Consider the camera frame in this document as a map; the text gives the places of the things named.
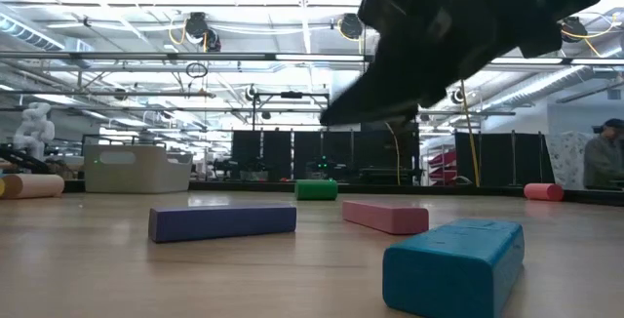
pink block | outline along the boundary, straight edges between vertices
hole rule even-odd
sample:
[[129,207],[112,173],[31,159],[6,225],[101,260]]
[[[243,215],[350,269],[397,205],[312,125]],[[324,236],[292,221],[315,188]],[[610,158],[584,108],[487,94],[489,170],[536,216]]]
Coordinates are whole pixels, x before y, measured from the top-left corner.
[[420,207],[343,201],[342,218],[393,235],[413,235],[429,230],[429,212]]

purple block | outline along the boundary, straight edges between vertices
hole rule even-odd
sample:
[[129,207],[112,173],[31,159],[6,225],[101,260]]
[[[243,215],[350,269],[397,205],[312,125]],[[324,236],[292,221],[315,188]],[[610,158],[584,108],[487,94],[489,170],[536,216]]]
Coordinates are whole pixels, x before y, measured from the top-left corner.
[[291,232],[296,207],[209,206],[149,211],[149,238],[156,243]]

cable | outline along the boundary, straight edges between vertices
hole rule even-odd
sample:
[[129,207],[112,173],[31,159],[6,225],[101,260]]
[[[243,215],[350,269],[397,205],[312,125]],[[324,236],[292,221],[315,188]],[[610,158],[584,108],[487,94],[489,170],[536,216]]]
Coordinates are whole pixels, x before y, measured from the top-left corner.
[[186,20],[184,20],[184,26],[182,27],[182,39],[180,41],[176,41],[174,39],[174,35],[172,34],[172,29],[169,28],[169,38],[176,45],[182,45],[184,43],[184,38],[186,37]]
[[470,149],[472,150],[472,166],[475,171],[475,184],[481,186],[479,178],[479,165],[477,164],[477,149],[475,148],[475,137],[472,134],[472,125],[470,124],[470,113],[468,113],[468,101],[466,100],[466,89],[464,88],[464,80],[461,80],[461,95],[464,97],[464,111],[466,112],[466,122],[468,123],[468,135],[470,136]]
[[340,27],[342,26],[342,20],[338,20],[338,23],[337,23],[336,26],[337,26],[338,32],[340,33],[340,35],[342,35],[343,38],[345,38],[345,39],[347,39],[349,41],[360,41],[359,38],[358,39],[351,39],[350,37],[344,35],[344,33],[342,32],[342,29],[340,29]]
[[571,36],[571,37],[575,37],[578,39],[593,39],[593,38],[597,38],[599,36],[603,36],[607,33],[609,33],[614,27],[615,27],[615,21],[617,20],[617,14],[613,14],[613,21],[611,22],[611,25],[608,27],[607,30],[600,32],[598,34],[593,34],[593,35],[577,35],[577,34],[572,34],[570,32],[567,32],[565,30],[562,29],[562,33],[567,35],[567,36]]
[[594,45],[592,45],[592,43],[589,42],[588,39],[583,39],[583,40],[585,40],[585,43],[587,44],[587,46],[589,46],[589,48],[592,49],[592,51],[594,52],[594,54],[596,54],[596,56],[598,56],[600,58],[603,56],[603,55],[601,55],[601,53],[598,52],[598,50],[596,50]]
[[392,127],[390,127],[390,124],[388,124],[388,122],[385,123],[386,127],[388,127],[388,130],[392,134],[392,138],[394,138],[394,145],[397,149],[397,185],[401,185],[401,152],[399,152],[399,141],[397,140],[397,136],[394,134]]

ceiling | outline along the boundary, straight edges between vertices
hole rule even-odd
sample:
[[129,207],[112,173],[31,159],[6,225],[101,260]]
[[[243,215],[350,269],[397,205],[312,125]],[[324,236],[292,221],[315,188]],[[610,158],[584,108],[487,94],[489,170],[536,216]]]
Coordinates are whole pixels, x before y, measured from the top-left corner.
[[[27,22],[33,29],[65,44],[67,39],[79,39],[88,44],[96,52],[161,52],[161,53],[196,53],[202,52],[200,46],[183,39],[180,29],[184,20],[193,12],[203,12],[207,15],[208,24],[218,34],[223,53],[277,53],[277,54],[342,54],[359,55],[373,54],[377,41],[375,31],[366,31],[366,41],[351,41],[343,37],[336,29],[337,23],[345,13],[356,13],[361,0],[0,0],[0,13],[5,10],[20,21]],[[604,36],[592,39],[593,46],[600,48],[607,46],[614,38],[620,36],[624,29],[619,24],[624,15],[617,12],[621,9],[621,0],[603,0],[596,6],[580,13],[578,16],[587,26],[590,34],[597,34],[610,29]],[[0,33],[1,50],[34,51],[31,46]],[[514,51],[508,57],[519,57]],[[595,53],[588,44],[581,41],[576,44],[565,44],[562,51],[549,54],[549,57],[594,57]],[[362,69],[357,63],[330,63],[324,65],[310,65],[293,63],[279,63],[267,61],[210,61],[205,63],[210,69],[204,78],[192,79],[184,70],[172,74],[166,72],[130,72],[120,70],[127,66],[150,66],[161,68],[177,66],[184,68],[190,62],[176,63],[161,61],[98,61],[96,64],[117,68],[113,72],[106,72],[97,77],[99,72],[83,73],[82,84],[93,80],[88,90],[110,91],[124,88],[128,91],[139,92],[170,92],[180,90],[198,92],[200,90],[212,92],[214,99],[208,98],[128,98],[120,101],[114,98],[75,98],[82,106],[84,104],[134,106],[144,107],[159,104],[163,107],[212,107],[224,110],[251,107],[251,102],[245,99],[245,90],[254,84],[260,92],[299,91],[304,93],[330,93],[332,86],[344,86],[337,71],[352,71],[357,73]],[[59,81],[52,85],[28,83],[28,89],[40,87],[45,90],[71,91],[78,89],[76,67],[68,66],[59,61],[24,61],[22,64],[31,69],[45,72]],[[3,71],[14,69],[0,66]],[[541,72],[541,68],[500,68],[500,70],[485,70],[477,73],[466,81],[466,91],[470,105],[478,106],[489,99],[506,91],[513,93],[514,88],[521,85],[528,78]],[[457,89],[458,83],[450,87],[452,92]],[[273,99],[264,105],[265,108],[297,110],[300,108],[317,109],[319,105],[312,99]],[[458,105],[450,99],[444,99],[432,109],[457,111]],[[106,118],[117,116],[128,117],[128,112],[98,111]],[[195,114],[200,120],[208,116]],[[251,121],[250,114],[210,113],[207,126],[217,128],[247,129]],[[134,119],[143,119],[150,125],[171,125],[171,122],[149,121],[157,114],[143,114],[133,112]],[[423,124],[441,126],[449,121],[448,116],[433,117],[433,121]],[[284,112],[273,114],[270,120],[257,118],[264,124],[278,124],[284,127],[290,125],[314,125],[318,123],[318,113]]]

person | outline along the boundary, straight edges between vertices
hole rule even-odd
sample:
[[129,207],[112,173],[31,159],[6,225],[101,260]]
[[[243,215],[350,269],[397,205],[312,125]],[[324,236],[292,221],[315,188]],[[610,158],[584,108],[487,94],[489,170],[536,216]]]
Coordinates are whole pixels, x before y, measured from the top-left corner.
[[587,188],[616,187],[624,179],[622,151],[618,138],[624,135],[624,120],[609,119],[601,133],[585,145],[583,183]]

